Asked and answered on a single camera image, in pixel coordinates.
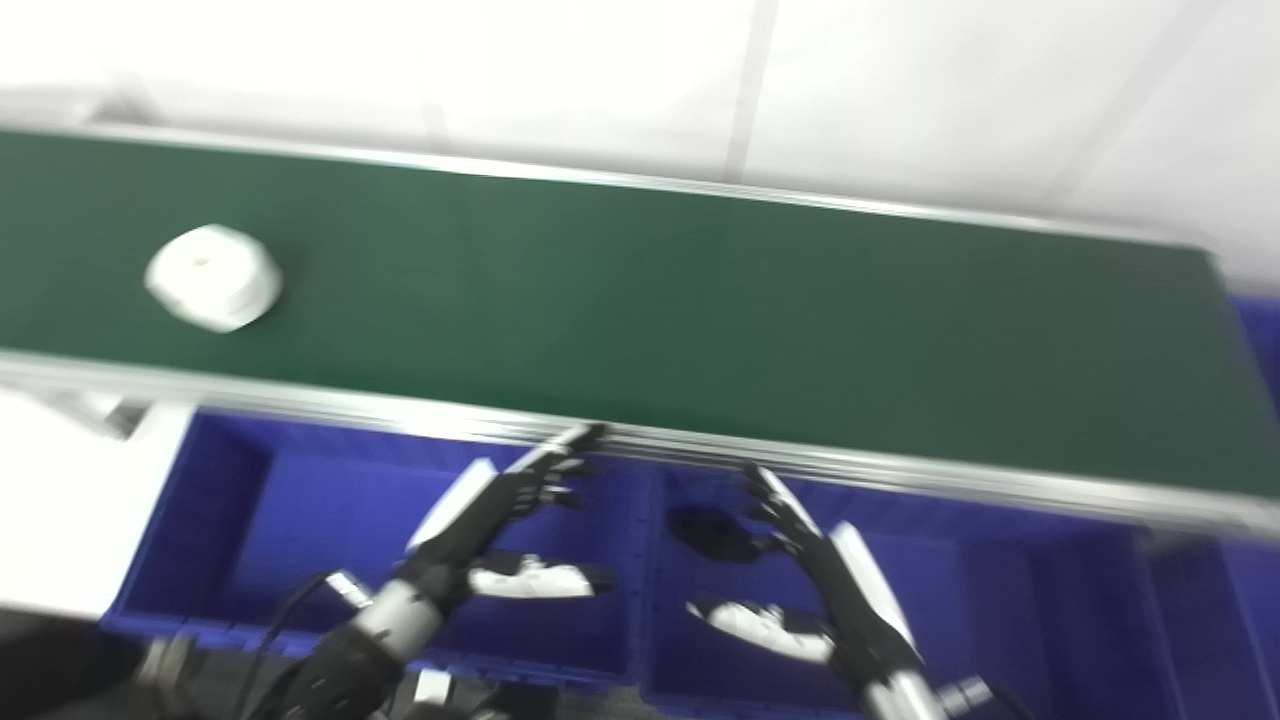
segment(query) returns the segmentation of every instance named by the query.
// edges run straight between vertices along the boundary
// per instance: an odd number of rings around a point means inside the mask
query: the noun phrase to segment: blue plastic crate
[[[1042,512],[790,482],[814,520],[858,525],[911,624],[934,685],[972,674],[1011,688],[1042,720],[1180,717],[1167,638],[1138,534]],[[740,511],[727,473],[668,469],[664,506]],[[713,562],[666,530],[654,539],[641,692],[694,717],[849,717],[823,666],[772,655],[685,610],[695,591],[819,611],[786,556]],[[979,708],[974,720],[1001,717]]]
[[[506,466],[522,451],[198,413],[104,625],[192,635],[210,648],[256,647],[305,577],[346,568],[378,587],[471,460]],[[632,679],[654,471],[636,461],[599,464],[604,477],[567,483],[591,511],[545,507],[508,527],[494,547],[605,562],[618,573],[617,589],[596,598],[474,598],[425,662],[579,688]],[[306,653],[349,614],[315,593],[274,650]]]
[[[1222,556],[1245,628],[1266,669],[1271,701],[1280,708],[1280,547],[1229,541],[1222,543]]]
[[[252,648],[303,577],[388,578],[406,539],[475,457],[524,448],[198,413],[161,492],[110,629]],[[591,600],[465,603],[424,664],[579,689],[636,680],[660,708],[735,720],[850,717],[824,667],[771,655],[685,611],[698,591],[819,611],[792,560],[704,560],[664,529],[669,509],[750,501],[722,470],[598,459],[573,484],[589,512],[548,507],[497,546],[618,573]],[[1042,720],[1276,720],[1280,548],[1157,548],[1124,525],[1046,512],[790,482],[814,519],[858,525],[897,591],[934,685],[972,674]],[[349,611],[300,607],[273,650],[308,652]],[[973,720],[1004,717],[979,708]]]
[[[1235,310],[1244,324],[1244,337],[1271,393],[1271,402],[1280,415],[1280,300],[1238,296]]]
[[[1280,616],[1280,552],[1248,548],[1236,560],[1251,561],[1253,557],[1247,553],[1253,551],[1257,559],[1270,559],[1274,579],[1249,571],[1242,578],[1243,584],[1236,582],[1228,559],[1235,548],[1208,539],[1152,552],[1152,578],[1187,720],[1280,720],[1265,666],[1266,648],[1260,644],[1265,633],[1280,628],[1276,620],[1270,630],[1257,628],[1247,612],[1251,600],[1247,593],[1256,588],[1257,600],[1267,598],[1263,602],[1270,603],[1266,612]],[[1272,644],[1270,651],[1275,650]]]

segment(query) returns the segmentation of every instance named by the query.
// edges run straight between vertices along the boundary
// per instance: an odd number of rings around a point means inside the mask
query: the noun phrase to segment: black cable
[[[210,720],[207,715],[196,708],[196,700],[192,697],[191,692],[183,685],[183,682],[189,682],[189,676],[179,676],[178,682],[174,683],[169,692],[173,693],[170,697],[160,685],[154,680],[146,684],[147,696],[151,698],[156,707],[155,720]],[[173,700],[179,710],[174,711],[170,708],[169,701]]]
[[[383,705],[383,715],[385,715],[388,720],[394,720],[396,717],[394,712],[396,712],[397,694],[399,694],[399,683],[396,684],[396,689],[392,691],[392,694],[387,698],[387,703]]]
[[[302,671],[302,660],[289,665],[279,675],[271,680],[271,684],[262,691],[262,694],[257,698],[257,705],[250,708],[246,720],[276,720],[280,714],[280,702],[284,701],[284,694],[289,692],[289,687],[293,680],[297,679],[298,673]]]
[[[253,688],[253,683],[257,679],[259,671],[262,669],[262,660],[266,659],[266,651],[275,642],[275,638],[280,635],[284,630],[284,624],[289,620],[289,615],[307,598],[316,588],[324,584],[325,578],[337,573],[337,570],[324,570],[321,573],[314,573],[307,575],[298,585],[293,589],[293,594],[288,597],[275,611],[275,616],[271,618],[271,624],[266,628],[266,634],[262,635],[262,642],[253,651],[253,659],[248,664],[248,670],[244,673],[244,679],[241,682],[241,689],[236,694],[236,705],[232,707],[232,720],[242,720],[246,717],[244,706],[248,703],[250,691]]]
[[[1000,685],[992,685],[991,683],[987,683],[987,689],[991,691],[991,697],[995,698],[996,702],[1004,705],[1005,708],[1009,710],[1009,714],[1018,720],[1036,720],[1036,714],[1033,714],[1030,708],[1027,707],[1012,692]]]

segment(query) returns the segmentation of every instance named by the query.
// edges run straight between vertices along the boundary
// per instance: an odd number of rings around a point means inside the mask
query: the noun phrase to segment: white object
[[[147,265],[146,286],[178,318],[228,333],[271,307],[280,295],[280,270],[252,237],[204,225],[156,252]]]
[[[696,606],[689,603],[686,607],[701,618]],[[703,619],[733,637],[805,662],[824,664],[831,660],[835,650],[835,643],[827,635],[788,633],[782,626],[782,611],[777,607],[755,611],[740,602],[728,601]]]
[[[443,533],[463,510],[471,507],[475,498],[480,497],[480,493],[497,477],[498,469],[494,468],[493,460],[488,457],[476,457],[472,460],[462,470],[462,474],[453,480],[449,489],[444,491],[440,500],[435,501],[435,505],[431,506],[426,516],[422,518],[422,523],[413,532],[413,537],[408,539],[408,544],[404,546],[404,552],[411,553],[415,547]]]
[[[417,683],[413,685],[413,702],[444,705],[449,702],[452,688],[453,675],[444,670],[419,670]]]
[[[773,470],[769,470],[768,468],[763,466],[758,469],[760,470],[760,477],[764,478],[764,484],[769,486],[769,492],[774,495],[774,497],[771,498],[771,502],[781,502],[782,505],[788,505],[791,510],[795,511],[796,518],[799,518],[800,521],[804,523],[804,527],[808,528],[810,533],[820,536],[822,530],[818,529],[818,524],[814,523],[813,518],[809,516],[809,511],[804,509],[804,505],[801,505],[800,501],[796,500],[795,493],[792,493],[791,489],[787,488],[787,486],[782,484],[782,480],[778,479],[778,477],[773,473]]]
[[[472,568],[467,575],[471,591],[489,597],[591,597],[591,583],[575,565],[547,565],[536,555],[526,555],[515,575]]]
[[[109,87],[74,83],[0,82],[0,120],[70,127],[93,119],[106,106]]]
[[[111,606],[187,434],[160,402],[128,441],[0,389],[0,609],[96,620]]]
[[[849,574],[854,577],[858,588],[863,591],[867,603],[881,616],[881,620],[888,623],[915,648],[915,638],[911,637],[911,628],[906,624],[906,614],[897,603],[897,596],[888,587],[888,580],[884,579],[884,573],[881,571],[879,564],[876,562],[870,548],[867,547],[863,534],[849,523],[841,523],[831,530],[829,537],[832,544],[836,546],[836,552],[845,562],[845,568],[849,569]]]
[[[946,712],[947,717],[960,717],[991,702],[995,697],[991,694],[991,688],[987,687],[987,683],[977,675],[940,688],[937,696],[938,705],[942,706],[942,712]]]

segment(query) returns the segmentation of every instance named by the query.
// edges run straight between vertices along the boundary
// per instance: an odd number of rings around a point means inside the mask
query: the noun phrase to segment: robotic arm
[[[906,618],[858,529],[841,523],[823,534],[773,471],[749,465],[744,474],[744,488],[759,501],[749,516],[772,524],[773,534],[751,536],[731,516],[701,509],[673,514],[673,534],[713,560],[791,555],[813,580],[827,618],[705,594],[690,601],[689,611],[772,652],[828,665],[868,719],[945,720]]]
[[[365,720],[394,691],[404,666],[422,651],[449,612],[472,594],[517,598],[585,597],[612,585],[604,568],[493,553],[511,520],[541,505],[582,509],[558,486],[581,471],[577,452],[593,450],[603,424],[566,430],[534,447],[504,471],[471,464],[422,520],[394,577],[315,652],[276,679],[250,714],[255,720]]]

